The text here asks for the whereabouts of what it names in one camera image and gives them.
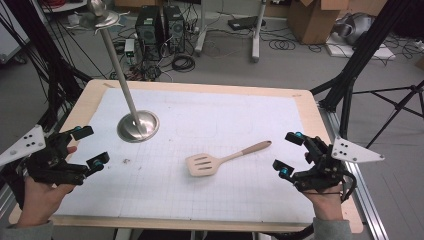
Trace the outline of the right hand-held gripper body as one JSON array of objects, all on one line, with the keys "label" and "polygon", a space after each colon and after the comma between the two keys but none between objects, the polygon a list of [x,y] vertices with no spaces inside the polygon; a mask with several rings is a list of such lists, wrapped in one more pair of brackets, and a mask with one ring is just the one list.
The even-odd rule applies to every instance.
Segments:
[{"label": "right hand-held gripper body", "polygon": [[329,145],[318,136],[312,138],[304,135],[304,139],[302,145],[308,152],[305,159],[309,164],[313,163],[313,166],[307,171],[293,174],[294,186],[300,192],[338,185],[348,175],[344,162],[359,160],[359,163],[368,163],[385,159],[384,155],[341,137]]}]

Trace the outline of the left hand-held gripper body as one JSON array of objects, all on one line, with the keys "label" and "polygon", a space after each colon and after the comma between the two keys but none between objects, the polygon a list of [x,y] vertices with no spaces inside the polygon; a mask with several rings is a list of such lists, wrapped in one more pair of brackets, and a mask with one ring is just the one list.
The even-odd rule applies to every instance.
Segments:
[{"label": "left hand-held gripper body", "polygon": [[82,185],[88,175],[88,167],[66,161],[68,144],[74,140],[71,135],[73,129],[46,137],[43,128],[35,125],[0,154],[0,166],[25,158],[24,166],[37,182]]}]

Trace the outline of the beige slotted spatula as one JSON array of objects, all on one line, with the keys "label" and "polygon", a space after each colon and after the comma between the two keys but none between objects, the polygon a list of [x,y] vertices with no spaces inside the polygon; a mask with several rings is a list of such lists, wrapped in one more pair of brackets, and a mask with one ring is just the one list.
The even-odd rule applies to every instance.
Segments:
[{"label": "beige slotted spatula", "polygon": [[211,176],[218,171],[221,164],[229,160],[263,150],[271,144],[272,142],[270,140],[262,141],[223,158],[213,157],[206,153],[196,154],[187,157],[185,159],[185,163],[191,176]]}]

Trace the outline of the person's right hand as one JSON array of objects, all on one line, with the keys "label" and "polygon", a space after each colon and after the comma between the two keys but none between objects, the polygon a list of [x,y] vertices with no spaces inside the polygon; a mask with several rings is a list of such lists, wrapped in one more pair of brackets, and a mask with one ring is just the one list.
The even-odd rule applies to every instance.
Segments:
[{"label": "person's right hand", "polygon": [[342,185],[338,184],[326,189],[306,190],[302,194],[312,202],[317,218],[325,221],[339,221],[343,219],[341,189]]}]

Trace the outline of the person's left hand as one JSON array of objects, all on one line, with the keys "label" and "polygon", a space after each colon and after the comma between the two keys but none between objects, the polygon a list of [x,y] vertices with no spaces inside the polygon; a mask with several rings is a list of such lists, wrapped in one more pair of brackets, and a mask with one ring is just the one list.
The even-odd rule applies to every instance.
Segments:
[{"label": "person's left hand", "polygon": [[25,199],[17,228],[28,228],[46,224],[59,209],[62,200],[72,192],[75,185],[53,185],[25,178]]}]

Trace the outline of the metal utensil stand with hooks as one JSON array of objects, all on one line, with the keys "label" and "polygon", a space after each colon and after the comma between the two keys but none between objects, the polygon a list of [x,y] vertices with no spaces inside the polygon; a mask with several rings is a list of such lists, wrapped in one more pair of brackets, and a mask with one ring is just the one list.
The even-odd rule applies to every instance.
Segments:
[{"label": "metal utensil stand with hooks", "polygon": [[88,12],[80,14],[77,27],[101,34],[129,108],[129,113],[123,116],[117,124],[117,134],[123,141],[129,143],[147,141],[158,132],[159,118],[151,111],[136,109],[109,32],[111,27],[121,26],[120,20],[124,14],[108,10],[103,0],[86,0],[86,7]]}]

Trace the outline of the black tripod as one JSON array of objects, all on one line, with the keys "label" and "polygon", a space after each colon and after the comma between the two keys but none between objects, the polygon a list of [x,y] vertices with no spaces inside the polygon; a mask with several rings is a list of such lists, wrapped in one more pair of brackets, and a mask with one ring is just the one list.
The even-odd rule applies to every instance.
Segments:
[{"label": "black tripod", "polygon": [[[402,91],[402,90],[408,90],[408,93],[405,97],[403,97],[399,101],[394,101],[394,100],[389,99],[386,96],[383,96],[384,92],[395,92],[395,91]],[[393,112],[389,115],[389,118],[386,120],[386,122],[383,124],[383,126],[380,128],[380,130],[376,133],[376,135],[366,145],[367,148],[371,147],[375,143],[375,141],[380,137],[380,135],[386,130],[386,128],[391,124],[391,122],[398,116],[398,114],[401,111],[406,111],[406,112],[408,112],[408,113],[410,113],[414,116],[420,117],[424,121],[424,80],[422,80],[417,85],[353,92],[353,95],[358,95],[358,94],[371,94],[371,95],[376,96],[377,98],[391,104],[394,108]],[[413,109],[411,109],[407,106],[409,101],[414,96],[417,96],[418,99],[419,99],[419,104],[420,104],[420,109],[421,109],[420,112],[413,110]]]}]

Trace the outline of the white grid mat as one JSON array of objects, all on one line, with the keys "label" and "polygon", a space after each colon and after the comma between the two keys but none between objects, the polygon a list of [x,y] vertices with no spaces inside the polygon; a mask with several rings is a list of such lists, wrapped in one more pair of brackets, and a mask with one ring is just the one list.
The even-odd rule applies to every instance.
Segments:
[{"label": "white grid mat", "polygon": [[[255,223],[305,223],[311,203],[272,164],[308,169],[304,148],[286,141],[303,125],[294,99],[213,93],[135,90],[138,108],[160,122],[153,138],[127,143],[117,124],[127,114],[123,94],[107,90],[80,141],[73,163],[108,152],[105,168],[67,196],[59,214]],[[191,176],[187,157],[223,158],[270,140],[260,151],[229,160],[211,176]]]}]

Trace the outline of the white stand leg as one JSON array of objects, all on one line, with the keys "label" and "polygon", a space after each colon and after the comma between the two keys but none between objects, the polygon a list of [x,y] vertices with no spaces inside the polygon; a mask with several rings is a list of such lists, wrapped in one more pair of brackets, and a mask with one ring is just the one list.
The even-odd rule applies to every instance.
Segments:
[{"label": "white stand leg", "polygon": [[206,24],[206,0],[201,0],[201,16],[200,16],[200,27],[196,46],[194,52],[197,56],[200,56],[203,50],[206,34],[207,34],[207,24]]},{"label": "white stand leg", "polygon": [[260,57],[260,30],[262,27],[262,20],[265,14],[267,0],[260,0],[260,9],[257,16],[257,22],[254,29],[254,35],[252,37],[252,61],[257,63]]}]

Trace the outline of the white flat board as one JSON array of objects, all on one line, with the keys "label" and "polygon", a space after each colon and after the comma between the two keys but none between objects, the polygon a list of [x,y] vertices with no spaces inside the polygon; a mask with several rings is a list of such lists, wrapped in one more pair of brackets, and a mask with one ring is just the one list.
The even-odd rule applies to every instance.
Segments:
[{"label": "white flat board", "polygon": [[325,43],[325,47],[332,57],[351,58],[352,56],[362,54],[373,60],[391,61],[396,58],[395,54],[385,44],[381,44],[377,48],[365,47],[364,49],[355,49],[337,34],[331,34],[329,36]]}]

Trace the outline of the cardboard box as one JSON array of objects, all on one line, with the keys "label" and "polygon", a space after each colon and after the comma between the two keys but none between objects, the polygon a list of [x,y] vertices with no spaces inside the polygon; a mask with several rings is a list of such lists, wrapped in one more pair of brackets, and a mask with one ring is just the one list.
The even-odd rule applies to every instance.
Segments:
[{"label": "cardboard box", "polygon": [[303,44],[324,44],[349,0],[292,0],[287,25]]}]

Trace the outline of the grey white appliance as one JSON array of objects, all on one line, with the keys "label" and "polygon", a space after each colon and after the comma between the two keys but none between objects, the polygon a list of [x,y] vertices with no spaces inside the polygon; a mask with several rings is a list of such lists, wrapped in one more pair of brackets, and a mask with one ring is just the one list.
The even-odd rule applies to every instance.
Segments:
[{"label": "grey white appliance", "polygon": [[374,21],[375,18],[366,13],[347,13],[335,21],[331,32],[336,33],[346,43],[354,46],[368,32]]}]

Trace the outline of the flat black device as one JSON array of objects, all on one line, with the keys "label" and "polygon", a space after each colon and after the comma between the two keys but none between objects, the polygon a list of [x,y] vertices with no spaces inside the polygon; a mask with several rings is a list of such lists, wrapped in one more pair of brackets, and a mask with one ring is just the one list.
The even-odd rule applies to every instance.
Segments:
[{"label": "flat black device", "polygon": [[245,29],[254,29],[257,27],[257,23],[258,17],[251,16],[238,19],[230,19],[228,21],[228,26],[234,31],[239,31]]}]

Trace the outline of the aluminium rail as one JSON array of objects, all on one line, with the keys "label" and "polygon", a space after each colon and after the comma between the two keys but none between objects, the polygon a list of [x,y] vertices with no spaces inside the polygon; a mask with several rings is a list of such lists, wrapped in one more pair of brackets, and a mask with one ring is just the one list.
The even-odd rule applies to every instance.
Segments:
[{"label": "aluminium rail", "polygon": [[[320,108],[319,112],[326,126],[327,132],[331,140],[336,140],[341,137],[340,121],[336,113],[327,112]],[[357,188],[355,192],[356,200],[360,205],[361,213],[365,217],[367,227],[374,240],[389,240],[386,229],[373,202],[371,194],[368,190],[365,179],[359,168],[359,160],[356,162],[347,162],[347,169],[356,177]]]}]

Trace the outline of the black metal frame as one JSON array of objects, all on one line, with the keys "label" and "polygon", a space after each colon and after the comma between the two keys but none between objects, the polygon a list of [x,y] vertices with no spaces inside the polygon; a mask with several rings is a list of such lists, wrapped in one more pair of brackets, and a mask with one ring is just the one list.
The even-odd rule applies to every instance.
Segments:
[{"label": "black metal frame", "polygon": [[313,95],[328,90],[326,97],[319,101],[319,106],[326,112],[334,113],[340,101],[342,113],[338,133],[347,138],[352,102],[353,87],[361,72],[384,42],[392,28],[418,0],[387,0],[375,22],[359,42],[342,71],[333,79],[313,88]]},{"label": "black metal frame", "polygon": [[37,51],[35,54],[14,29],[12,23],[0,14],[0,23],[27,54],[39,79],[48,86],[48,89],[44,90],[48,107],[38,124],[45,131],[49,131],[60,121],[59,110],[69,113],[82,94],[83,87],[78,79],[88,83],[91,77],[64,59],[31,0],[0,0],[0,6],[8,7]]}]

